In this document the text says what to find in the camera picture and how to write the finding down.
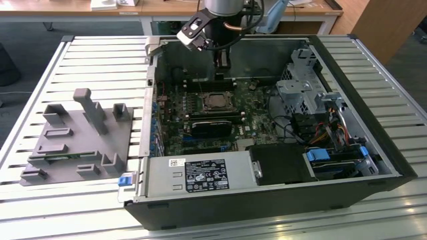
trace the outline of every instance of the metal bracket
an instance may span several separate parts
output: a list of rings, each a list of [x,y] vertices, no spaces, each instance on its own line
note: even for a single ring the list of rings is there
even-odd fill
[[[159,36],[149,36],[145,40],[145,52],[147,56],[155,56],[160,51],[161,44],[160,44],[160,37]]]

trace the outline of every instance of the sticker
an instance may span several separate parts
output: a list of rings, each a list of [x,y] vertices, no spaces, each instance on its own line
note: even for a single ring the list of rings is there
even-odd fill
[[[188,193],[229,189],[224,159],[191,162],[185,162],[184,159],[183,164],[185,165],[185,190]]]
[[[185,158],[175,158],[168,160],[169,167],[184,167]]]
[[[119,12],[119,15],[137,15],[137,12],[132,12],[132,11],[121,11]]]

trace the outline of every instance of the motherboard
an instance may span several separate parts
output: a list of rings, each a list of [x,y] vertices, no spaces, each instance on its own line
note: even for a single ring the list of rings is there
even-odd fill
[[[167,156],[244,151],[279,141],[267,111],[271,86],[237,79],[229,91],[207,91],[201,84],[195,89],[179,84],[159,88]]]

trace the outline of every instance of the slatted metal table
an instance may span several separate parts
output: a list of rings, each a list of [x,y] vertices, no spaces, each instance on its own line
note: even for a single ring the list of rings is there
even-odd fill
[[[419,178],[345,209],[165,231],[147,231],[117,201],[117,180],[20,186],[20,174],[43,130],[47,104],[72,101],[91,88],[104,108],[135,108],[128,170],[139,165],[145,37],[85,36],[61,42],[0,151],[0,239],[397,239],[427,234],[427,116],[356,39],[320,36],[341,70],[411,163]],[[325,79],[336,86],[328,73]]]

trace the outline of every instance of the barcode sticker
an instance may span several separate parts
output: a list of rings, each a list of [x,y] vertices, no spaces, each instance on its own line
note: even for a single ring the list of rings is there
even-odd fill
[[[184,167],[185,158],[173,158],[168,160],[169,167]]]
[[[119,15],[137,15],[137,12],[132,12],[132,11],[121,11],[119,12]]]

